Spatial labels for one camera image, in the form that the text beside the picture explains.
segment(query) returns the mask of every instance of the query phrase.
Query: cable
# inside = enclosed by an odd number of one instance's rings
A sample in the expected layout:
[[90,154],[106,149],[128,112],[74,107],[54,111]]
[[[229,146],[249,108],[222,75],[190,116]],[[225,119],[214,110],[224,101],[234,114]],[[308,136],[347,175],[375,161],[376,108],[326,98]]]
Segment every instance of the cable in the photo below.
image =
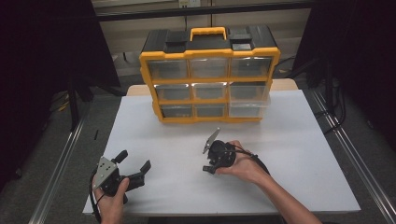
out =
[[99,204],[99,201],[101,201],[101,200],[102,200],[103,196],[105,196],[105,194],[102,194],[102,196],[100,196],[100,198],[99,198],[99,199],[96,201],[96,205],[98,205],[98,204]]
[[92,209],[93,209],[93,214],[95,215],[96,220],[99,223],[101,223],[102,222],[102,218],[101,218],[100,213],[99,213],[98,205],[97,205],[97,203],[95,203],[95,201],[93,199],[93,195],[92,195],[92,191],[93,191],[93,189],[92,189],[92,181],[93,181],[93,177],[96,175],[96,172],[97,172],[97,167],[92,171],[92,174],[91,174],[91,177],[90,177],[90,183],[88,185],[88,189],[89,189],[89,193],[90,193],[90,200],[91,200],[91,205],[92,205]]
[[341,90],[341,88],[340,88],[340,92],[341,92],[341,99],[342,99],[342,103],[340,104],[340,108],[341,108],[340,119],[338,120],[338,122],[333,127],[331,127],[329,130],[327,130],[323,134],[327,134],[327,133],[330,133],[330,132],[336,130],[338,127],[340,127],[344,123],[344,121],[347,118],[347,107],[346,107],[345,94],[344,94],[344,91]]
[[187,16],[184,16],[184,31],[187,31]]
[[59,101],[60,99],[64,98],[67,95],[67,91],[65,91],[60,97],[56,98],[55,100],[51,101],[50,103],[53,104],[57,101]]

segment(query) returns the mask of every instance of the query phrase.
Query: forearm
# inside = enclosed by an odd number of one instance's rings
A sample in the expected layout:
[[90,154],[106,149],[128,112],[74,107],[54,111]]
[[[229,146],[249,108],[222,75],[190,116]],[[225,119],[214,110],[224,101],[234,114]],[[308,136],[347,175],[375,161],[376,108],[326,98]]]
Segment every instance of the forearm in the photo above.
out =
[[255,184],[268,196],[289,224],[321,223],[308,209],[285,191],[269,175],[260,175]]

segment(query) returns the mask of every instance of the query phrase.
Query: human hand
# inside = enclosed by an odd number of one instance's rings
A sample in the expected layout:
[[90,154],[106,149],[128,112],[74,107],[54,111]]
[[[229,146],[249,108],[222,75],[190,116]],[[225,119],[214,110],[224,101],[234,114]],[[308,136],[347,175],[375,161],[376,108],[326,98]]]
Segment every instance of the human hand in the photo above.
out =
[[123,215],[123,195],[129,186],[129,178],[124,178],[114,197],[106,196],[102,189],[94,189],[98,202],[102,223],[121,224]]
[[[242,149],[241,143],[237,140],[229,142],[234,145],[237,150]],[[232,166],[230,167],[220,167],[216,170],[216,174],[219,175],[235,175],[236,177],[251,182],[257,183],[260,177],[263,175],[268,175],[260,167],[257,162],[249,157],[249,155],[243,153],[236,153],[236,159]]]

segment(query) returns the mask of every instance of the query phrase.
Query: yellow storage organizer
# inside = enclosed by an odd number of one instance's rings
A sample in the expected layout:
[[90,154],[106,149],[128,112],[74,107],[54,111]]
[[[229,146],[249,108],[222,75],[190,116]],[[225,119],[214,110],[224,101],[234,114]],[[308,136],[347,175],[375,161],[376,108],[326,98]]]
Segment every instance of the yellow storage organizer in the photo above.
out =
[[267,26],[151,31],[141,73],[161,122],[262,119],[280,51]]

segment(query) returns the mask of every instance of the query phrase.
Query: white table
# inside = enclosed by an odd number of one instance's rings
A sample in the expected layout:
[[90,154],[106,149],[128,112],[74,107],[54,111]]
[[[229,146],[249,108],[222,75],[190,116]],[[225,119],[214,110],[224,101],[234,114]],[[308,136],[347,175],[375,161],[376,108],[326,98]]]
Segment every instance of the white table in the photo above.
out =
[[[254,185],[203,172],[206,139],[238,139],[259,155],[274,179],[312,212],[353,212],[360,207],[301,91],[271,91],[261,122],[162,124],[150,96],[122,98],[105,157],[127,149],[122,175],[138,172],[146,160],[146,186],[127,192],[125,213],[135,216],[229,216],[276,214]],[[91,203],[83,213],[91,213]]]

